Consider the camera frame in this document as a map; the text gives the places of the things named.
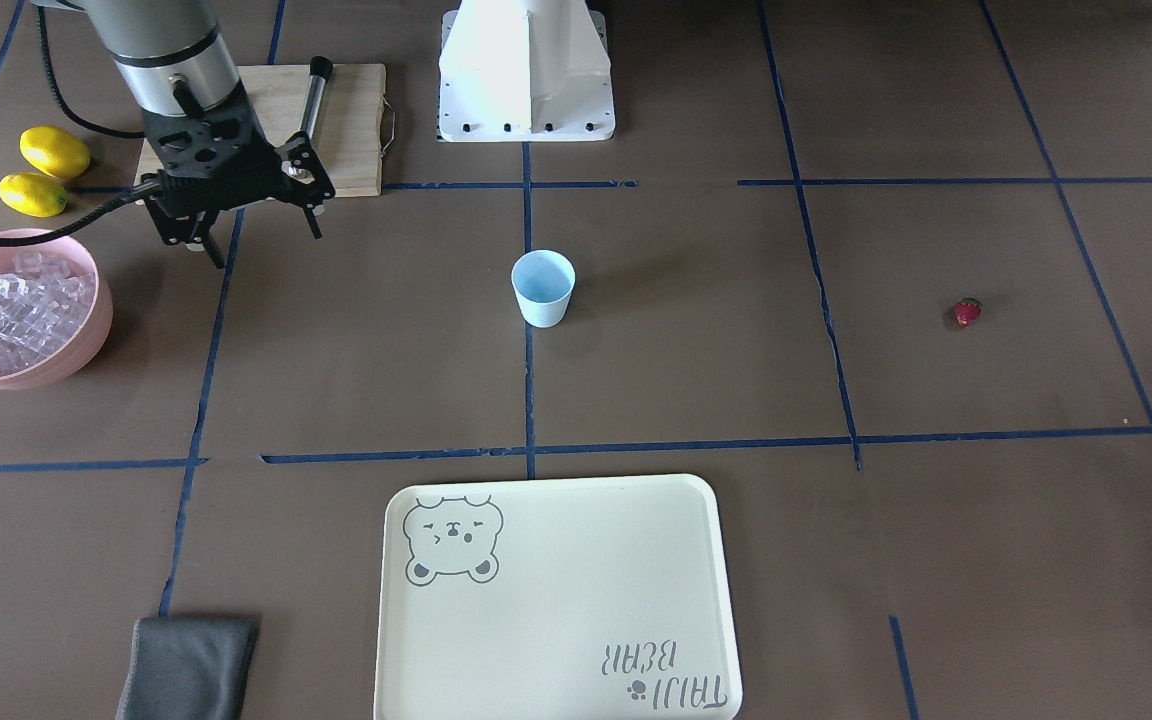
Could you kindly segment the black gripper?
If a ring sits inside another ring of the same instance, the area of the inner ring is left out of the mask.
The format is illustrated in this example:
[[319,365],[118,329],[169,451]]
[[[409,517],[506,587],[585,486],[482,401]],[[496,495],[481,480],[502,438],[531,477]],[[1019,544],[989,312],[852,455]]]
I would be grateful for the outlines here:
[[300,209],[311,236],[321,240],[319,218],[335,188],[311,138],[296,131],[273,145],[241,85],[210,109],[188,88],[183,96],[194,115],[142,113],[145,141],[162,167],[143,174],[136,188],[165,245],[198,243],[223,270],[227,255],[212,237],[218,217],[270,199]]

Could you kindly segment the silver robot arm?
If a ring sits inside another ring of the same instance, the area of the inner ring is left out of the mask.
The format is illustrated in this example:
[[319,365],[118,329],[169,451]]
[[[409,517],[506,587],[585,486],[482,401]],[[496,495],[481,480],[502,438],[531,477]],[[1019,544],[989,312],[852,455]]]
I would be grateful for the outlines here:
[[69,1],[91,20],[134,100],[143,141],[162,165],[128,192],[142,202],[168,247],[204,250],[215,266],[223,256],[211,229],[223,211],[262,200],[296,206],[314,238],[317,219],[335,194],[314,149],[314,129],[328,58],[308,67],[300,128],[283,145],[262,129],[237,65],[207,1]]

